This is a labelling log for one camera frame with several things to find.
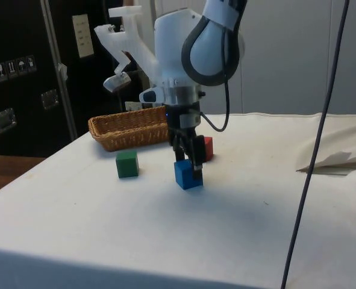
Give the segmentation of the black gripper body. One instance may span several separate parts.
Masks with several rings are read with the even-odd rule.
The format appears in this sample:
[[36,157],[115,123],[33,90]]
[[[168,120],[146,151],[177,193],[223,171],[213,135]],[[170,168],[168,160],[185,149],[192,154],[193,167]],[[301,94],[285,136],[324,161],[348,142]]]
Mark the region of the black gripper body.
[[170,129],[195,128],[201,123],[200,103],[166,105],[166,120]]

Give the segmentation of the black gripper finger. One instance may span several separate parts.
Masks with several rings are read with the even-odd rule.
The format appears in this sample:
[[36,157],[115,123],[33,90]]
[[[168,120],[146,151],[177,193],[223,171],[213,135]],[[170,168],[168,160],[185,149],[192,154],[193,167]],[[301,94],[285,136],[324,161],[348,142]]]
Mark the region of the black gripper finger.
[[169,130],[169,144],[172,147],[175,154],[175,161],[182,161],[185,159],[183,135],[180,131],[170,129]]
[[193,169],[193,179],[202,178],[202,165],[205,162],[205,140],[203,135],[196,135],[194,128],[187,131],[189,159]]

